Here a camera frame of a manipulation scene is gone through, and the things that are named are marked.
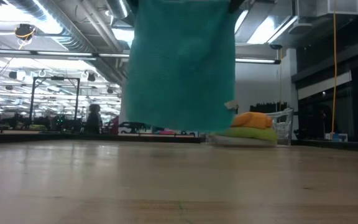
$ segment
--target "ceiling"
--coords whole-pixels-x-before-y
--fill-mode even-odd
[[[26,0],[23,2],[33,3],[33,1]],[[119,48],[128,54],[134,38],[134,28],[124,21],[116,21],[112,26],[111,12],[109,12],[106,0],[87,1],[95,8],[97,15],[92,13],[90,13],[90,16],[87,15],[86,11],[90,11],[90,8],[81,7],[79,2],[82,2],[82,0],[50,0],[48,4],[50,3],[55,11],[58,10],[54,15],[59,14],[62,18],[65,18],[70,29],[79,32],[78,34],[81,36],[79,38],[83,40],[84,44],[89,45],[92,52],[117,53],[116,46],[112,45],[115,44],[114,39],[116,39]],[[332,32],[332,27],[328,24],[332,23],[332,19],[329,16],[316,16],[315,4],[311,4],[311,2],[316,1],[320,0],[301,1],[300,4],[300,11],[303,12],[300,14],[300,18],[313,24],[311,31],[301,35],[291,35],[288,33],[288,29],[292,26],[290,24],[283,34],[279,35],[271,44],[299,47],[310,45],[319,38],[329,35]],[[63,37],[60,34],[61,27],[48,23],[48,21],[51,21],[49,17],[46,21],[40,22],[33,15],[26,14],[13,5],[6,4],[7,2],[21,3],[18,0],[0,0],[0,49],[69,51],[69,48],[60,42]],[[277,51],[271,49],[266,42],[278,32],[279,28],[297,15],[294,11],[295,6],[293,0],[246,1],[241,6],[244,10],[244,17],[239,19],[238,30],[236,31],[237,56],[277,58]],[[339,18],[339,23],[344,26],[351,18],[351,16],[342,16]],[[19,24],[37,26],[37,32],[30,42],[18,40],[14,35],[14,29]],[[104,29],[109,29],[112,34],[109,36]],[[91,103],[99,103],[102,105],[102,115],[107,119],[112,114],[119,114],[121,109],[119,85],[126,78],[125,64],[126,60],[123,59],[107,59],[93,63],[87,60],[69,60],[68,58],[54,60],[50,58],[0,57],[0,113],[7,111],[28,113],[32,77],[41,74],[44,77],[58,75],[66,78],[80,78],[79,109],[87,108]],[[9,78],[11,72],[17,72],[18,78]],[[88,81],[87,76],[90,73],[95,74],[94,82]],[[72,98],[76,93],[75,85],[71,80],[46,80],[39,85],[35,91],[35,111],[37,115],[44,113],[73,114],[75,100]]]

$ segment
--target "orange stuffed toy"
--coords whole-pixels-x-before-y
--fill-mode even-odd
[[[259,128],[267,129],[271,128],[273,121],[271,117],[263,113],[256,112],[245,112],[239,114],[234,118],[232,127],[248,127],[248,128]]]

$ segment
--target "teal towel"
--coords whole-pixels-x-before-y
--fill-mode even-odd
[[[124,88],[129,121],[221,131],[234,111],[234,25],[229,1],[140,0]]]

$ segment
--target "wooden table surface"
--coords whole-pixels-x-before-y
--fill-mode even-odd
[[[358,223],[358,152],[0,144],[2,223]]]

